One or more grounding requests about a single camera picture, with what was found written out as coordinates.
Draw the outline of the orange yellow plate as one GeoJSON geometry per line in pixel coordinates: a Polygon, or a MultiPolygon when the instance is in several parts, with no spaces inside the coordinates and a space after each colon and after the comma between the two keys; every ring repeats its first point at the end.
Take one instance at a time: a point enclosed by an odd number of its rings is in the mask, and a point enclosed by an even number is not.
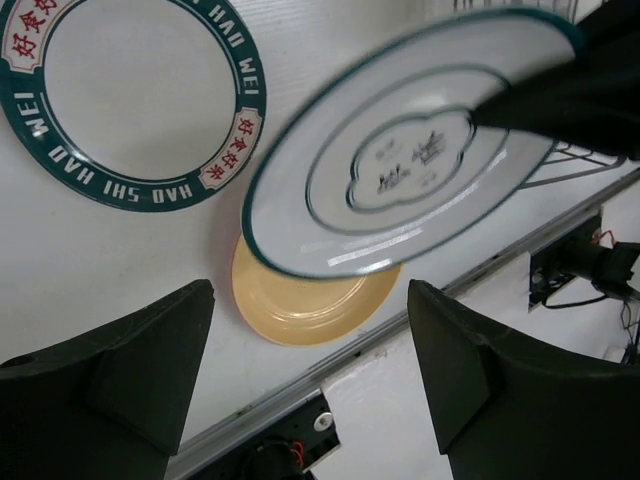
{"type": "Polygon", "coordinates": [[[365,324],[385,303],[402,268],[342,280],[306,280],[259,262],[245,239],[235,246],[231,284],[246,323],[272,343],[311,347],[333,342],[365,324]]]}

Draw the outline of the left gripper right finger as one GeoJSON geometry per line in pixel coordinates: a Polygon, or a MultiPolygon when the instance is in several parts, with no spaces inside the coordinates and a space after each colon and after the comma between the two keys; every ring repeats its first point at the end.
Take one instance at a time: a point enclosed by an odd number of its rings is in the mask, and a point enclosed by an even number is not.
{"type": "Polygon", "coordinates": [[[413,280],[407,310],[457,479],[635,479],[639,370],[570,352],[413,280]]]}

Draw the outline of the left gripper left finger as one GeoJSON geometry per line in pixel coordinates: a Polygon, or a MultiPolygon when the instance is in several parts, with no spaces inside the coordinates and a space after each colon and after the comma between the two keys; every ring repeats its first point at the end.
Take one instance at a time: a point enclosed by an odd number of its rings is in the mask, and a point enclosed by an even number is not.
{"type": "Polygon", "coordinates": [[[195,280],[1,365],[4,479],[161,479],[180,446],[215,298],[195,280]]]}

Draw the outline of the green rimmed lettered plate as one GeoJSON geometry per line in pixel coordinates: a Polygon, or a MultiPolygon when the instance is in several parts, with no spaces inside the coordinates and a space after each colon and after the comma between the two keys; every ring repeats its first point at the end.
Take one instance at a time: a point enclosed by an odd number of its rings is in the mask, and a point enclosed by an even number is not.
{"type": "Polygon", "coordinates": [[[212,197],[249,163],[267,90],[228,1],[7,1],[1,105],[66,187],[170,212],[212,197]]]}

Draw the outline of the grey patterned plate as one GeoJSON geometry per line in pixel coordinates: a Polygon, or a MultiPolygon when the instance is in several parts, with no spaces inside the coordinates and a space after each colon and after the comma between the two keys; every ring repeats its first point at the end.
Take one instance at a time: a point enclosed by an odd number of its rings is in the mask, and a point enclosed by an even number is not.
{"type": "Polygon", "coordinates": [[[472,113],[586,50],[530,7],[470,11],[405,34],[340,72],[266,149],[242,208],[250,252],[307,279],[367,275],[459,237],[507,201],[556,141],[472,113]]]}

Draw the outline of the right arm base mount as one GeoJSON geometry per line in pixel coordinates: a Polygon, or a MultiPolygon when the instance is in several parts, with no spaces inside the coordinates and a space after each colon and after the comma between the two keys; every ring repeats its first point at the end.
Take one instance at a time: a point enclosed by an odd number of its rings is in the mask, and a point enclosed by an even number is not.
{"type": "Polygon", "coordinates": [[[592,214],[535,249],[528,311],[584,332],[607,360],[635,363],[639,351],[639,242],[616,239],[592,214]]]}

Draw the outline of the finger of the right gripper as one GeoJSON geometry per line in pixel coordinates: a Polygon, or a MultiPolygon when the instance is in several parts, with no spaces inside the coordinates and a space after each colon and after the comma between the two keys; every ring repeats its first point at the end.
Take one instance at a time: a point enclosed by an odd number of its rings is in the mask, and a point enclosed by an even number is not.
{"type": "Polygon", "coordinates": [[[474,108],[478,126],[639,158],[639,31],[539,72],[474,108]]]}

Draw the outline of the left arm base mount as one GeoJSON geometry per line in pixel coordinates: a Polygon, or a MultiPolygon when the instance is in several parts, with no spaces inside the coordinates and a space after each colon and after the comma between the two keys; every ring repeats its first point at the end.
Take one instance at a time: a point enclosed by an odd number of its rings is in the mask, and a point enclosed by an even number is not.
{"type": "Polygon", "coordinates": [[[313,479],[341,441],[320,390],[249,410],[186,446],[167,479],[313,479]]]}

